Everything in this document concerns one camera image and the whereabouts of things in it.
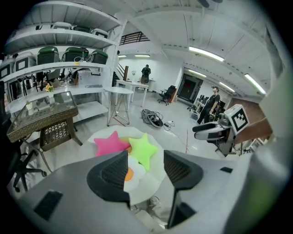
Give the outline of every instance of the white shelf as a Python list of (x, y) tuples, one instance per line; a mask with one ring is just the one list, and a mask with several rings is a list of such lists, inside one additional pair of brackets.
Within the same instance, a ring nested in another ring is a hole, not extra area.
[[(85, 85), (64, 85), (54, 89), (54, 93), (61, 93), (70, 91), (72, 95), (78, 94), (86, 94), (86, 93), (101, 93), (105, 92), (104, 88), (86, 88)], [(43, 98), (48, 96), (48, 93), (43, 90), (36, 93), (32, 93), (30, 95), (18, 98), (11, 103), (8, 104), (7, 109), (8, 111), (13, 114), (17, 111), (20, 111), (26, 104), (26, 101), (33, 101), (39, 98)]]
[(104, 49), (117, 43), (87, 32), (66, 29), (43, 29), (28, 31), (9, 39), (4, 52), (15, 54), (23, 50), (46, 46), (77, 46), (91, 49)]
[(78, 122), (108, 112), (108, 109), (97, 101), (82, 103), (77, 105), (77, 107), (78, 115), (73, 117), (73, 122)]
[(65, 1), (48, 1), (32, 7), (18, 25), (18, 29), (56, 22), (86, 25), (107, 32), (121, 25), (121, 22), (114, 17), (85, 5)]
[(105, 64), (96, 64), (96, 63), (88, 63), (88, 62), (58, 62), (58, 63), (50, 63), (50, 64), (42, 64), (29, 68), (25, 68), (23, 70), (14, 72), (3, 79), (1, 81), (8, 82), (10, 80), (16, 80), (18, 78), (23, 78), (24, 76), (31, 75), (37, 72), (44, 72), (53, 69), (63, 69), (63, 68), (88, 68), (88, 69), (98, 69), (98, 68), (106, 68), (108, 67)]

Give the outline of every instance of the pink star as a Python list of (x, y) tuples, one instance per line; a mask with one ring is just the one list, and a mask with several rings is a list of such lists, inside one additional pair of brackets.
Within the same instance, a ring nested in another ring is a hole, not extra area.
[(119, 139), (117, 131), (113, 132), (109, 138), (95, 138), (94, 142), (98, 147), (96, 157), (126, 150), (130, 144)]

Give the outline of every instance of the vase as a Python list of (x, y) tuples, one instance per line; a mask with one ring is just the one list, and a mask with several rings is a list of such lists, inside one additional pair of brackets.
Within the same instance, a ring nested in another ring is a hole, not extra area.
[(31, 109), (33, 108), (32, 103), (30, 103), (30, 104), (26, 104), (26, 108), (27, 108), (28, 110), (31, 110)]
[(54, 93), (53, 92), (48, 92), (48, 96), (49, 96), (49, 98), (54, 97)]

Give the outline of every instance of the white round table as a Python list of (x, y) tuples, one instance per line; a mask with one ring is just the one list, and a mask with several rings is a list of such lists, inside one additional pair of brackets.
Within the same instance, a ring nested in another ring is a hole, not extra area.
[[(79, 148), (79, 160), (95, 157), (98, 149), (94, 139), (108, 138), (114, 131), (117, 131), (120, 138), (141, 138), (144, 134), (137, 128), (120, 125), (114, 125), (97, 131)], [(130, 205), (136, 205), (150, 199), (157, 192), (166, 176), (164, 170), (164, 149), (152, 135), (148, 134), (147, 138), (150, 144), (158, 147), (158, 151), (150, 159), (150, 170), (139, 180), (138, 186), (129, 192)]]
[[(130, 101), (130, 94), (133, 94), (133, 91), (126, 89), (126, 88), (120, 88), (120, 87), (105, 87), (104, 88), (107, 92), (109, 92), (109, 106), (108, 106), (108, 118), (107, 118), (107, 126), (109, 127), (109, 123), (111, 121), (111, 118), (115, 112), (115, 116), (120, 117), (121, 119), (123, 119), (124, 121), (127, 122), (127, 124), (130, 124), (129, 122), (129, 116), (128, 116), (128, 105), (129, 105), (129, 101)], [(114, 110), (111, 113), (111, 95), (112, 93), (119, 95), (120, 94), (120, 98), (118, 98), (118, 102), (115, 103), (114, 105)], [(123, 117), (119, 116), (118, 110), (120, 108), (121, 103), (123, 102), (123, 99), (125, 99), (126, 102), (126, 106), (125, 106), (125, 111), (126, 111), (126, 115), (127, 115), (127, 119), (125, 120)]]

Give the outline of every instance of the metal shelving unit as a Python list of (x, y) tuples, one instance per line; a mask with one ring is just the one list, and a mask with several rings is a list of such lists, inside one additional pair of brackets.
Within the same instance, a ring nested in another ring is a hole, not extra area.
[(18, 29), (45, 24), (52, 25), (56, 22), (86, 25), (107, 32), (122, 25), (113, 16), (85, 5), (65, 1), (47, 1), (36, 4), (24, 17)]
[(91, 49), (104, 49), (117, 42), (87, 32), (66, 29), (35, 30), (16, 35), (9, 39), (4, 52), (15, 54), (24, 50), (45, 46), (77, 46)]
[[(109, 33), (108, 38), (90, 34), (87, 32), (80, 32), (66, 29), (45, 29), (40, 27), (36, 30), (35, 26), (52, 25), (55, 22), (66, 22), (71, 25), (87, 26), (89, 28), (98, 28)], [(15, 54), (23, 51), (29, 51), (33, 48), (41, 48), (47, 46), (74, 46), (81, 48), (103, 49), (108, 55), (106, 64), (95, 64), (88, 62), (57, 62), (50, 64), (42, 64), (23, 70), (17, 71), (4, 77), (6, 84), (6, 91), (8, 91), (8, 84), (16, 79), (24, 78), (25, 76), (36, 74), (54, 69), (64, 68), (87, 68), (99, 69), (103, 68), (101, 75), (97, 76), (98, 83), (103, 87), (112, 84), (112, 77), (114, 71), (114, 64), (118, 50), (118, 44), (123, 34), (126, 25), (126, 20), (120, 22), (113, 16), (105, 14), (99, 10), (88, 6), (64, 2), (64, 1), (47, 1), (36, 4), (31, 11), (24, 17), (18, 26), (18, 31), (15, 36), (11, 37), (4, 47), (4, 52), (7, 54)], [(71, 91), (72, 95), (86, 95), (91, 94), (94, 98), (86, 100), (78, 105), (79, 115), (75, 117), (74, 121), (80, 121), (89, 117), (108, 112), (107, 93), (98, 95), (104, 92), (103, 87), (86, 87), (85, 85), (76, 86), (62, 86), (54, 90), (54, 92)], [(27, 96), (21, 97), (12, 101), (7, 110), (11, 113), (17, 114), (21, 110), (26, 101), (35, 100), (47, 96), (45, 91), (33, 92)]]

